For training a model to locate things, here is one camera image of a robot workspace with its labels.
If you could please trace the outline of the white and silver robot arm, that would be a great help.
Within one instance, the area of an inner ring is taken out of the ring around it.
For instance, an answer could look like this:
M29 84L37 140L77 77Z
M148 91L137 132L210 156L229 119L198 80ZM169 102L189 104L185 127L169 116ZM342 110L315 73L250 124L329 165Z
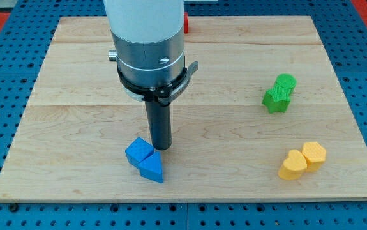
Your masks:
M141 94L184 72L183 0L105 0L123 86Z

